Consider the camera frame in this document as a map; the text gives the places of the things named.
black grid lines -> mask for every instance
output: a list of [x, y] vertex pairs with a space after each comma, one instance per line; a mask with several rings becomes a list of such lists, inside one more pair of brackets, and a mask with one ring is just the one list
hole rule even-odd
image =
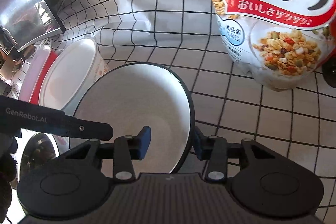
[[[328, 143], [320, 143], [320, 140], [329, 136], [321, 124], [336, 123], [336, 107], [332, 106], [336, 92], [323, 86], [320, 72], [315, 73], [313, 83], [302, 84], [288, 93], [273, 93], [265, 86], [258, 90], [257, 99], [235, 93], [238, 89], [234, 80], [238, 79], [236, 83], [252, 90], [252, 78], [235, 70], [219, 35], [211, 27], [214, 13], [210, 0], [204, 2], [204, 7], [210, 10], [200, 11], [188, 9], [187, 0], [170, 1], [171, 4], [162, 0], [67, 0], [59, 13], [67, 32], [53, 38], [52, 46], [56, 52], [62, 52], [75, 40], [89, 35], [97, 41], [100, 54], [110, 69], [137, 61], [167, 66], [186, 83], [192, 93], [197, 122], [213, 130], [211, 132], [225, 132], [228, 138], [235, 134], [250, 136], [299, 164], [304, 162], [296, 157], [298, 151], [317, 149], [313, 156], [307, 154], [309, 159], [314, 159], [313, 170], [321, 178], [335, 179], [336, 163], [328, 166], [333, 172], [325, 172], [324, 164], [328, 163], [320, 157], [321, 151], [334, 153], [336, 137], [331, 136]], [[196, 27], [198, 22], [203, 23], [202, 29]], [[191, 41], [188, 45], [195, 43], [201, 47], [186, 46], [187, 39]], [[325, 115], [327, 110], [335, 115]], [[234, 114], [229, 124], [225, 121], [227, 113]], [[283, 127], [285, 135], [281, 130], [273, 130], [278, 116], [288, 117], [288, 126]], [[295, 122], [298, 117], [305, 121], [318, 120], [316, 141], [305, 138]]]

cereal bag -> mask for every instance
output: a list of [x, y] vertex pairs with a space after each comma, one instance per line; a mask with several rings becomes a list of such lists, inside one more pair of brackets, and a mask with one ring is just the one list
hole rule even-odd
[[336, 0], [212, 0], [226, 49], [274, 90], [296, 87], [336, 46]]

black cable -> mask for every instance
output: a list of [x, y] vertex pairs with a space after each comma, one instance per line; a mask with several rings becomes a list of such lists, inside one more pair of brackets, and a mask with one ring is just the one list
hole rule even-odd
[[9, 220], [8, 216], [6, 216], [6, 219], [8, 220], [9, 224], [13, 224], [13, 223]]

metal screw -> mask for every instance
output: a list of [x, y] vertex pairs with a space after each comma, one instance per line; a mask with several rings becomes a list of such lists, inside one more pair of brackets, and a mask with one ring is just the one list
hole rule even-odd
[[225, 176], [222, 172], [219, 171], [212, 171], [208, 174], [208, 178], [212, 179], [212, 180], [221, 180], [223, 179]]
[[115, 177], [120, 180], [128, 180], [132, 177], [132, 174], [127, 171], [118, 172]]

plastic container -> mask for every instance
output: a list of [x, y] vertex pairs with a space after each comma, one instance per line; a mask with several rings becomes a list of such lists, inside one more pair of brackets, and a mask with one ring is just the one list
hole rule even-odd
[[72, 116], [85, 92], [108, 71], [96, 42], [78, 40], [52, 64], [42, 83], [39, 104]]
[[36, 51], [22, 83], [19, 100], [38, 104], [43, 80], [56, 58], [57, 54], [50, 45], [42, 46]]

